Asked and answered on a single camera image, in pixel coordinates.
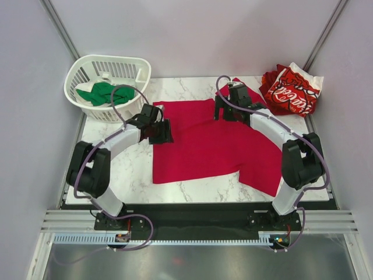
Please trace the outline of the crimson red t shirt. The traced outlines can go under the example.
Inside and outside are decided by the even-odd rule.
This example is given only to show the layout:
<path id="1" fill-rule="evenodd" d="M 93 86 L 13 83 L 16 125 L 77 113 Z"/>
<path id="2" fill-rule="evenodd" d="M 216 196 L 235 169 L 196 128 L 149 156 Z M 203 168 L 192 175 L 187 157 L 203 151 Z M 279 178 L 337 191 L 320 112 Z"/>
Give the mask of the crimson red t shirt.
<path id="1" fill-rule="evenodd" d="M 267 137 L 240 122 L 215 120 L 214 99 L 157 101 L 170 120 L 172 143 L 154 145 L 155 184 L 238 172 L 238 181 L 267 195 L 277 194 L 281 151 Z"/>

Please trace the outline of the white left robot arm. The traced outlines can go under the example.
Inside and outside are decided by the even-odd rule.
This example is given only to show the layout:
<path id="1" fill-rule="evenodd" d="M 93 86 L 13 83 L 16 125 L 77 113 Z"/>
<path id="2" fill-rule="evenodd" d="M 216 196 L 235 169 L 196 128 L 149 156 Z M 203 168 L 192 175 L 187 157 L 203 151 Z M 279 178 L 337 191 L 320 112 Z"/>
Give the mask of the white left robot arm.
<path id="1" fill-rule="evenodd" d="M 75 145 L 66 183 L 78 199 L 89 199 L 108 215 L 114 229 L 123 229 L 128 216 L 124 203 L 110 187 L 111 161 L 127 148 L 147 139 L 149 144 L 172 143 L 171 124 L 164 118 L 163 107 L 145 104 L 139 114 L 124 121 L 111 135 L 95 143 L 80 141 Z"/>

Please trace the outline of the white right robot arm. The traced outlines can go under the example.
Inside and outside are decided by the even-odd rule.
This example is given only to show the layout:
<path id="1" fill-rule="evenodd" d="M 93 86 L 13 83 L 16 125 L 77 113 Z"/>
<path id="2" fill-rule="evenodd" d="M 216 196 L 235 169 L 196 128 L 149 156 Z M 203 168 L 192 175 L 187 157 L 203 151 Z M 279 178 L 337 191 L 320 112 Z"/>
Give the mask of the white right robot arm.
<path id="1" fill-rule="evenodd" d="M 261 102 L 254 103 L 245 84 L 229 82 L 227 88 L 227 96 L 217 91 L 214 119 L 241 122 L 281 149 L 282 185 L 272 201 L 274 211 L 266 219 L 272 229 L 281 229 L 288 222 L 287 215 L 295 211 L 301 194 L 326 173 L 319 136 L 300 135 L 288 127 Z"/>

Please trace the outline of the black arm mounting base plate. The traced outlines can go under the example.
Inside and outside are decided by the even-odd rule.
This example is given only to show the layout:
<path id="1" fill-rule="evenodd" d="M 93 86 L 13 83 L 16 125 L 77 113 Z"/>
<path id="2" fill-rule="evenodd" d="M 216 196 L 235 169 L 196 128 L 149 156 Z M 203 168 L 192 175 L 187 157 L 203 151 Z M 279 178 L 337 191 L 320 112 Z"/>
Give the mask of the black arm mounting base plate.
<path id="1" fill-rule="evenodd" d="M 135 239 L 233 240 L 254 239 L 259 232 L 296 232 L 299 214 L 279 216 L 269 202 L 209 204 L 127 204 L 114 220 L 97 214 L 95 230 L 130 230 Z"/>

